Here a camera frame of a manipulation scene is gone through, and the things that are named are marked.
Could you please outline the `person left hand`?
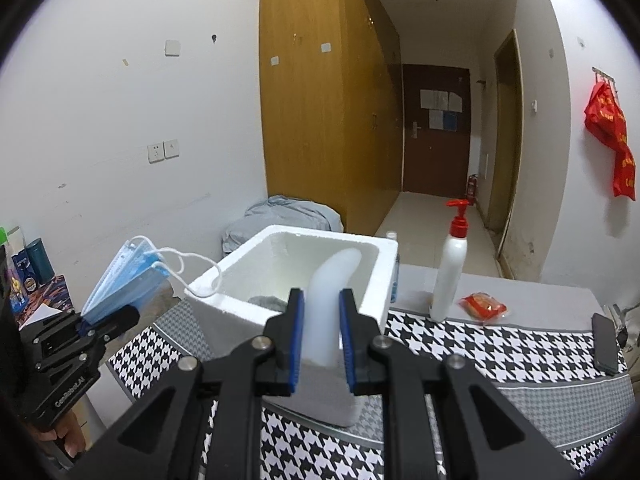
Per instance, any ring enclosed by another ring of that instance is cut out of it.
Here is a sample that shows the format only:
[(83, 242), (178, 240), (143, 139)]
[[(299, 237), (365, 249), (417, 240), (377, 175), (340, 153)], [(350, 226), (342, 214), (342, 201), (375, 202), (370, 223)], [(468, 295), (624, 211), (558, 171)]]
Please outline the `person left hand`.
[(47, 431), (40, 431), (27, 422), (24, 422), (23, 427), (27, 430), (29, 437), (34, 440), (38, 451), (44, 452), (46, 450), (44, 445), (47, 442), (61, 441), (65, 453), (70, 458), (75, 458), (87, 448), (85, 436), (74, 411), (67, 412)]

